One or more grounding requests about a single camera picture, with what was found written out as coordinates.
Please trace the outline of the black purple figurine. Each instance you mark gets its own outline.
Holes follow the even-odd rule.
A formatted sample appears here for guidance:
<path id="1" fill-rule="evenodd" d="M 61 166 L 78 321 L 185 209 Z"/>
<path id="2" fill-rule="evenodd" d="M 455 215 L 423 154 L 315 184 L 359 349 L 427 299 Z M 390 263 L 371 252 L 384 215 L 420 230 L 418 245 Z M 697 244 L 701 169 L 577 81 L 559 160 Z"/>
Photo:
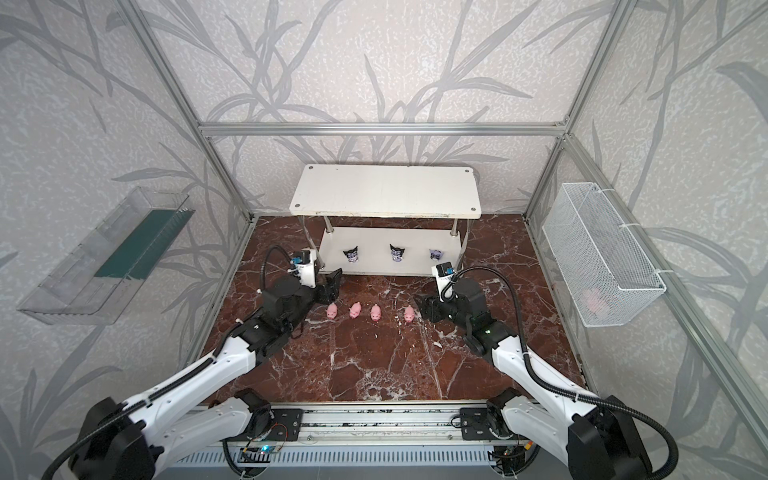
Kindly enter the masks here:
<path id="1" fill-rule="evenodd" d="M 404 259 L 405 248 L 390 244 L 390 255 L 393 262 L 400 263 Z"/>
<path id="2" fill-rule="evenodd" d="M 359 251 L 357 246 L 344 250 L 343 254 L 349 263 L 356 263 L 359 260 Z"/>

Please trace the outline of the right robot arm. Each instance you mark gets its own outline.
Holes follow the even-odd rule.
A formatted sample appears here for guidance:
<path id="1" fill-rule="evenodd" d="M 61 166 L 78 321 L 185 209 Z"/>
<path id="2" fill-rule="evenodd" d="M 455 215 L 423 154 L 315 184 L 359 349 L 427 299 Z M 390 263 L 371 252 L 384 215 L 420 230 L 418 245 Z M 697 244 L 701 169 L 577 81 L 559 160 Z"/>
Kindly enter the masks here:
<path id="1" fill-rule="evenodd" d="M 436 293 L 416 299 L 421 316 L 453 323 L 473 354 L 522 389 L 489 401 L 495 435 L 531 440 L 574 479 L 665 479 L 675 471 L 679 447 L 658 421 L 571 382 L 527 345 L 522 326 L 493 317 L 476 281 L 436 282 Z"/>

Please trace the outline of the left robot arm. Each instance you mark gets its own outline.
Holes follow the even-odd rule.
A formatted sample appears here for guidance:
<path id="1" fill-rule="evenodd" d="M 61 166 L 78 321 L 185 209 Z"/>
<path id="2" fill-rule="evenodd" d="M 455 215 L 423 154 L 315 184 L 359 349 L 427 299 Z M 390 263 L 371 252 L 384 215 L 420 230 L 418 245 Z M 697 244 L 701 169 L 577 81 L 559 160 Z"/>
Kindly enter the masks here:
<path id="1" fill-rule="evenodd" d="M 204 357 L 160 384 L 116 402 L 107 397 L 87 412 L 77 440 L 43 473 L 62 466 L 79 479 L 152 479 L 176 459 L 250 429 L 265 402 L 237 393 L 209 414 L 182 417 L 230 381 L 280 352 L 310 310 L 339 296 L 343 271 L 320 275 L 315 286 L 287 275 L 263 293 L 263 304 L 233 325 Z"/>

